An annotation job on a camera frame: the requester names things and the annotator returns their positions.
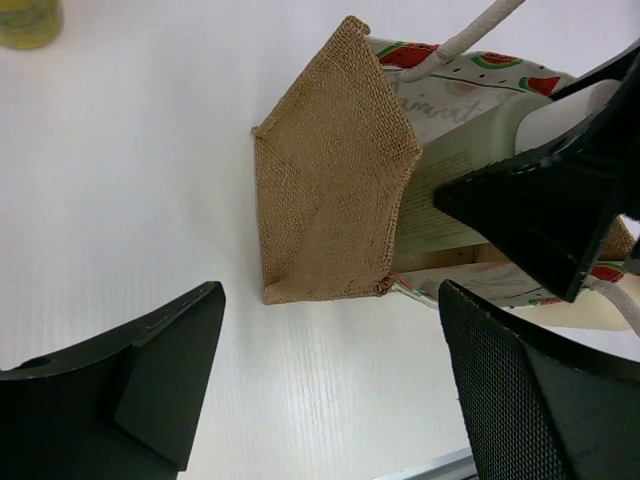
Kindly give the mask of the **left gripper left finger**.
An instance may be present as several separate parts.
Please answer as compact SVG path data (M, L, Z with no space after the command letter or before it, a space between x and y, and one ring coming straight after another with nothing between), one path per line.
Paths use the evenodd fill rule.
M205 282L1 374L5 479L174 479L187 469L224 316Z

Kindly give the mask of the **yellow dish soap bottle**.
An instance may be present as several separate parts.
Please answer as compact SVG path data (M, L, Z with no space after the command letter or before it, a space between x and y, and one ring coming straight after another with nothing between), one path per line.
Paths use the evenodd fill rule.
M59 0L1 0L1 46L29 50L51 43L63 27Z

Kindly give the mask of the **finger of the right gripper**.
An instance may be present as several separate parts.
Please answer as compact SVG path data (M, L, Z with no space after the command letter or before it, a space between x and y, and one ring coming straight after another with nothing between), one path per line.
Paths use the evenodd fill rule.
M639 75L639 48L640 40L636 39L619 54L552 93L550 98L560 100L603 80L616 80L624 83L627 78L635 78Z
M515 154L439 187L471 227L554 296L573 301L616 218L639 216L639 67L602 105L599 83L528 113Z

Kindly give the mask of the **cream pump lotion bottle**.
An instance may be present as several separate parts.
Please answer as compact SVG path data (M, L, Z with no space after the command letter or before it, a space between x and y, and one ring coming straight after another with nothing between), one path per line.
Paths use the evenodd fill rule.
M618 309L594 291L582 293L574 303L543 300L509 310L510 313L544 327L625 331L631 326Z

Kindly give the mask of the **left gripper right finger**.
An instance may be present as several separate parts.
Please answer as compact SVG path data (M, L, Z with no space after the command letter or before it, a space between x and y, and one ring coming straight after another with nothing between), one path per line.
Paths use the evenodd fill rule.
M438 306L479 478L638 478L638 362L530 323L450 280Z

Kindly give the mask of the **pale green white-capped bottle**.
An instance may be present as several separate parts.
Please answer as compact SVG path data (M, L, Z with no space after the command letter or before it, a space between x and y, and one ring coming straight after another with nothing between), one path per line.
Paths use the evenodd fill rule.
M598 81L560 100L534 93L486 92L471 102L471 117L422 147L398 213L400 254L468 247L487 240L433 206L439 186L539 147L598 112L621 82Z

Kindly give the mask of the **jute watermelon canvas bag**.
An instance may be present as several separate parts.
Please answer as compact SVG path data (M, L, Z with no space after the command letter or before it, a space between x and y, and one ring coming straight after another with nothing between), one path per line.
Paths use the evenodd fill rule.
M484 92L550 98L578 78L477 49L516 8L496 1L441 44L377 39L359 19L342 21L252 132L266 304L398 291L439 308L446 280L502 308L565 301L485 237L419 254L395 249L403 193L425 143L469 119ZM637 327L638 305L619 286L639 271L639 241L625 218L614 221L576 298L596 291Z

